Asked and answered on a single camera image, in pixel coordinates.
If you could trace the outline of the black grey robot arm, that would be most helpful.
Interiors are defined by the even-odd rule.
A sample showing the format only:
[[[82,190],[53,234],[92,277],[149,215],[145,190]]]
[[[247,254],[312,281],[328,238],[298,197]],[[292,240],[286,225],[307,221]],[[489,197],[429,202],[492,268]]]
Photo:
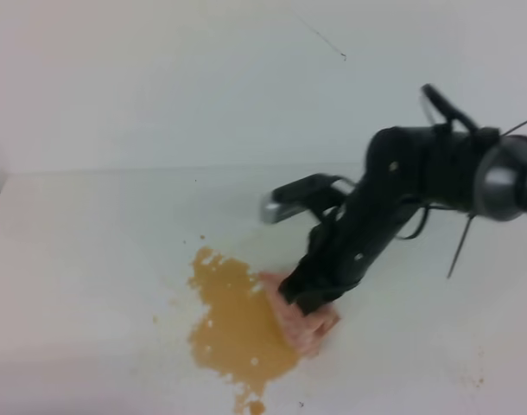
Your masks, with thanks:
[[[334,183],[315,174],[272,193],[286,211],[308,210],[318,220],[306,254],[279,287],[304,314],[355,288],[417,212],[438,205],[496,221],[527,214],[527,136],[392,127],[371,140],[352,192]]]

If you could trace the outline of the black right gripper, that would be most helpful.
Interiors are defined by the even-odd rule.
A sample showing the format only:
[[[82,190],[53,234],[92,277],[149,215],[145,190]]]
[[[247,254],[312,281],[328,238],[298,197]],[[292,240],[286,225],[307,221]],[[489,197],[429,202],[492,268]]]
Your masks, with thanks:
[[[317,228],[307,254],[280,283],[284,301],[307,316],[355,288],[421,208],[471,213],[483,155],[484,141],[475,133],[445,126],[381,130],[343,215]]]

